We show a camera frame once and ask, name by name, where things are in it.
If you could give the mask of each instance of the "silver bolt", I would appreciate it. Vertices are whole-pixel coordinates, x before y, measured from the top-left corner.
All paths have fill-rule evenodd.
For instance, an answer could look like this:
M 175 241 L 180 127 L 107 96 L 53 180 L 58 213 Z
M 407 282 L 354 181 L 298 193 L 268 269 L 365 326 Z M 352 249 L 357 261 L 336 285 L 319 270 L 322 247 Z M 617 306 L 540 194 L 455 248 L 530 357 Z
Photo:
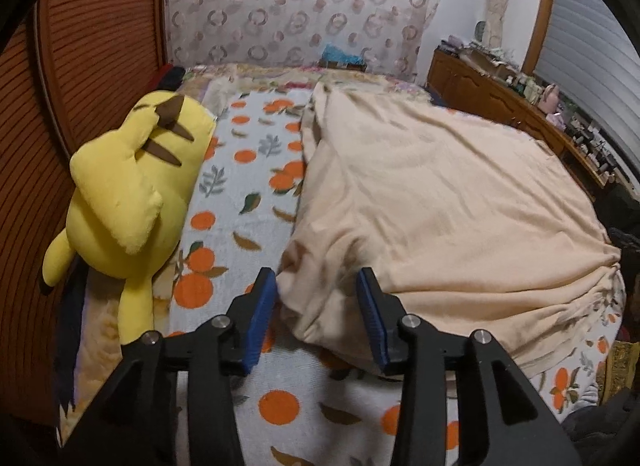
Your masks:
M 221 314 L 213 318 L 211 320 L 211 324 L 216 329 L 226 329 L 227 327 L 229 327 L 229 325 L 231 325 L 231 319 L 229 318 L 229 316 L 225 316 L 224 314 Z
M 418 318 L 415 314 L 407 314 L 402 316 L 402 325 L 405 327 L 409 327 L 410 329 L 415 329 L 418 325 L 420 325 L 420 318 Z
M 482 345 L 486 345 L 489 341 L 492 340 L 491 333 L 484 329 L 480 329 L 479 331 L 474 332 L 474 338 L 478 343 L 482 343 Z
M 160 333 L 158 331 L 147 331 L 140 337 L 140 340 L 145 345 L 155 345 L 160 341 Z

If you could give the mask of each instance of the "stuffed animal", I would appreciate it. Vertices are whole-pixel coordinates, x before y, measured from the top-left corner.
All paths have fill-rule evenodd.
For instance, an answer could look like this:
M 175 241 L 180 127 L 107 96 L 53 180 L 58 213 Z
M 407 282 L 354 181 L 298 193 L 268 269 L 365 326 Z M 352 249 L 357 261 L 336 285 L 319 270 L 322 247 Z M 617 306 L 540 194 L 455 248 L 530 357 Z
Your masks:
M 76 253 L 97 271 L 124 279 L 122 345 L 153 328 L 151 279 L 180 241 L 214 126 L 195 100 L 152 92 L 120 128 L 71 157 L 76 190 L 66 228 L 45 253 L 42 279 L 49 288 L 57 284 Z

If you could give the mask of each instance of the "window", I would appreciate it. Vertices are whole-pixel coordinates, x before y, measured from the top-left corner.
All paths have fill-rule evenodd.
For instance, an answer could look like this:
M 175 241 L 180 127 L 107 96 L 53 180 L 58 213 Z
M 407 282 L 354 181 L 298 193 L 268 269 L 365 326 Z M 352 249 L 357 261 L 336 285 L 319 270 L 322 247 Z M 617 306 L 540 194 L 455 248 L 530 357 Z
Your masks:
M 535 74 L 557 83 L 640 170 L 640 58 L 602 0 L 554 0 Z

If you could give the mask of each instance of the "white bed sheet with orange print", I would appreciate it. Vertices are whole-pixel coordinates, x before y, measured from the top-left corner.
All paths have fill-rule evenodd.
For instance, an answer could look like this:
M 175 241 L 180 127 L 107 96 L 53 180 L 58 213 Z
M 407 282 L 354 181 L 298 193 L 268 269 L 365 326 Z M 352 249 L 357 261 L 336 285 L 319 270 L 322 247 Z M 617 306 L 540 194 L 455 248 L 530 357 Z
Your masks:
M 308 88 L 236 94 L 190 204 L 170 306 L 170 331 L 191 331 L 250 289 L 258 270 L 277 269 L 304 177 L 298 114 Z M 597 401 L 593 387 L 620 327 L 622 281 L 585 341 L 532 383 L 559 420 Z M 373 376 L 303 345 L 271 322 L 260 362 L 234 380 L 244 460 L 250 465 L 385 466 L 398 425 L 401 383 Z M 178 464 L 188 464 L 186 375 L 178 379 Z M 447 401 L 447 466 L 458 457 L 458 407 Z

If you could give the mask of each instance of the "white wall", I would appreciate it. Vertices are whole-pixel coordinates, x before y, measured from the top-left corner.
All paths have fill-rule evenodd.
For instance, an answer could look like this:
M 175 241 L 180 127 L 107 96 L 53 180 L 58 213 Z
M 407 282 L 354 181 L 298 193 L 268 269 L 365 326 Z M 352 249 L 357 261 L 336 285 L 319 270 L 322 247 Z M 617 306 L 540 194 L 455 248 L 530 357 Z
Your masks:
M 450 34 L 470 40 L 476 23 L 484 19 L 485 0 L 440 0 L 430 25 L 422 34 L 420 53 L 416 62 L 418 73 L 415 82 L 424 84 L 427 79 L 433 51 Z
M 522 66 L 529 49 L 540 0 L 509 0 L 502 26 L 502 48 L 513 50 L 513 62 Z

